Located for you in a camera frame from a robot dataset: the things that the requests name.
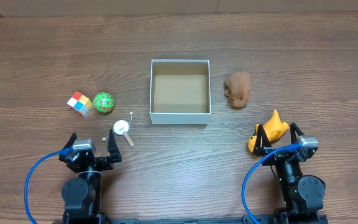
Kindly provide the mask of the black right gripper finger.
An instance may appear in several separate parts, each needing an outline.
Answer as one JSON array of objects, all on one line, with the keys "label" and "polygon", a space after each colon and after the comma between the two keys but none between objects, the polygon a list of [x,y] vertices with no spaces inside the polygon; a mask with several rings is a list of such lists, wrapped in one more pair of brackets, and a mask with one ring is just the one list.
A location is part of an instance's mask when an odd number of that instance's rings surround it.
[{"label": "black right gripper finger", "polygon": [[255,140],[252,155],[253,156],[266,156],[272,152],[272,145],[267,137],[262,124],[259,124],[255,133],[252,135]]},{"label": "black right gripper finger", "polygon": [[296,125],[296,123],[291,123],[290,135],[291,135],[291,143],[294,144],[298,139],[298,136],[303,136],[304,133],[300,130],[300,128]]}]

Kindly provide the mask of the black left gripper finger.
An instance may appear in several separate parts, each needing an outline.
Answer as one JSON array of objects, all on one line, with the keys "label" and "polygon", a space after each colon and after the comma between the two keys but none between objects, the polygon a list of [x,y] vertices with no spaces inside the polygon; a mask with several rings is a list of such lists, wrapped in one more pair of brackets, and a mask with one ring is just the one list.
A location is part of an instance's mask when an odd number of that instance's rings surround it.
[{"label": "black left gripper finger", "polygon": [[122,161],[122,156],[116,144],[112,129],[110,129],[108,136],[108,152],[110,154],[109,163],[117,163]]},{"label": "black left gripper finger", "polygon": [[62,149],[62,152],[69,152],[73,150],[73,144],[75,140],[77,139],[76,133],[72,133],[69,141],[65,144],[65,146]]}]

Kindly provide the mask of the multicoloured cube puzzle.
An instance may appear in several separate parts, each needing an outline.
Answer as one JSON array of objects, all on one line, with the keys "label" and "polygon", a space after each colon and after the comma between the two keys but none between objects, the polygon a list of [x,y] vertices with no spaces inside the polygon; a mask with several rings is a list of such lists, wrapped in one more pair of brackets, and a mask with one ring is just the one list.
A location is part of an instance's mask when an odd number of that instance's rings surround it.
[{"label": "multicoloured cube puzzle", "polygon": [[88,97],[82,95],[77,91],[67,101],[67,105],[69,105],[72,109],[77,111],[82,116],[85,116],[93,106],[91,100]]}]

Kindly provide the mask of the green numbered ball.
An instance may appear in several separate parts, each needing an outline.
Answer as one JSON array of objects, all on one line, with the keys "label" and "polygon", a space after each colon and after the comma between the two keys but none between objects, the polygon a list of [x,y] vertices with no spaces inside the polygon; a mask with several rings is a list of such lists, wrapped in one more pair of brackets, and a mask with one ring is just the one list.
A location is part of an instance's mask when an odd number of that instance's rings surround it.
[{"label": "green numbered ball", "polygon": [[99,92],[93,98],[93,106],[100,113],[110,113],[114,108],[114,98],[110,93]]}]

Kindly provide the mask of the brown plush toy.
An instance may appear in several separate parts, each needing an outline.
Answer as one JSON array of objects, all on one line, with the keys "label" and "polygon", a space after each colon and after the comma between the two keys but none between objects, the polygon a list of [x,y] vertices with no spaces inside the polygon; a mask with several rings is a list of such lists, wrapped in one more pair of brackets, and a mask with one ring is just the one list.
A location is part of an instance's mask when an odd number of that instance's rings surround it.
[{"label": "brown plush toy", "polygon": [[251,96],[251,76],[249,73],[240,71],[234,72],[225,79],[227,87],[224,94],[229,99],[229,104],[233,108],[243,108],[250,100]]}]

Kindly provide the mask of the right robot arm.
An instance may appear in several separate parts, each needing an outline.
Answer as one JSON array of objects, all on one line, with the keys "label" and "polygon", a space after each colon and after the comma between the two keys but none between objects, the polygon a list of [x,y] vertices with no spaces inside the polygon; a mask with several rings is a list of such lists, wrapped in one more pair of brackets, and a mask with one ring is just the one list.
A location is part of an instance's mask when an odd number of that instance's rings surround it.
[{"label": "right robot arm", "polygon": [[318,140],[307,137],[292,123],[291,144],[274,149],[262,125],[259,125],[253,155],[261,156],[263,166],[276,169],[285,206],[275,209],[272,215],[256,218],[257,223],[327,223],[326,216],[318,211],[323,208],[326,185],[317,176],[304,175],[300,163],[313,157],[318,149]]}]

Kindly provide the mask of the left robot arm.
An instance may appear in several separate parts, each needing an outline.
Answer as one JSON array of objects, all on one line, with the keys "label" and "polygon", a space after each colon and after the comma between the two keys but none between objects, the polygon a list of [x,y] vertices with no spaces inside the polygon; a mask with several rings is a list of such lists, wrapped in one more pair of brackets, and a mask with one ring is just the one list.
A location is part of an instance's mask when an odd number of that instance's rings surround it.
[{"label": "left robot arm", "polygon": [[78,139],[73,133],[61,150],[59,160],[77,174],[62,186],[62,199],[65,202],[63,223],[111,223],[101,212],[101,192],[104,170],[114,169],[113,164],[122,161],[113,131],[110,130],[108,156],[96,157],[96,147],[92,139]]}]

